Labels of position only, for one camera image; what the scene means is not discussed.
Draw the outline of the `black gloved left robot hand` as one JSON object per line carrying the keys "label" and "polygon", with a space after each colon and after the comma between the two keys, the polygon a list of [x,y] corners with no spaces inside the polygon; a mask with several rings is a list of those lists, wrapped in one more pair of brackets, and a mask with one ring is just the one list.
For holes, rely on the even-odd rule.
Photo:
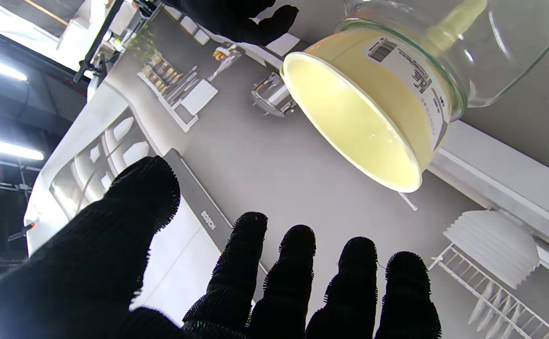
{"label": "black gloved left robot hand", "polygon": [[180,205],[170,165],[143,157],[31,257],[0,279],[0,339],[439,339],[428,269],[419,255],[392,255],[379,326],[377,250],[348,240],[325,305],[307,318],[316,238],[296,225],[255,305],[268,219],[247,212],[235,222],[206,293],[177,326],[148,307],[130,309],[143,286],[154,235]]}

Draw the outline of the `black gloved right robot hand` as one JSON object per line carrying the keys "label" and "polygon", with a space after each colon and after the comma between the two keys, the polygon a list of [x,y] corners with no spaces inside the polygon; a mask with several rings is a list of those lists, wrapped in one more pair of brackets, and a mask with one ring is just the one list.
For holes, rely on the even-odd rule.
{"label": "black gloved right robot hand", "polygon": [[163,4],[218,36],[261,47],[288,33],[299,13],[297,7],[285,5],[272,17],[255,22],[255,17],[274,6],[273,0],[164,0]]}

